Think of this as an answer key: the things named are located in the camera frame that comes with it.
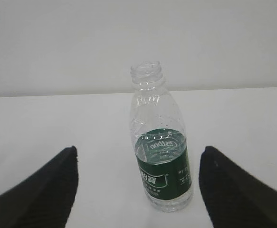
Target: clear plastic bottle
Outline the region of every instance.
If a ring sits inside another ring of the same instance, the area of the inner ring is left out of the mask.
[[[163,86],[165,78],[159,62],[133,66],[131,75],[135,88],[131,140],[145,193],[159,210],[180,210],[193,194],[181,112]]]

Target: bottle label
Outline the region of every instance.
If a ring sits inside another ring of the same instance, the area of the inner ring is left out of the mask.
[[[174,146],[173,141],[165,146]],[[143,162],[138,157],[138,165],[146,191],[154,198],[171,200],[184,194],[191,186],[191,176],[188,161],[187,148],[174,160],[162,164],[150,164]]]

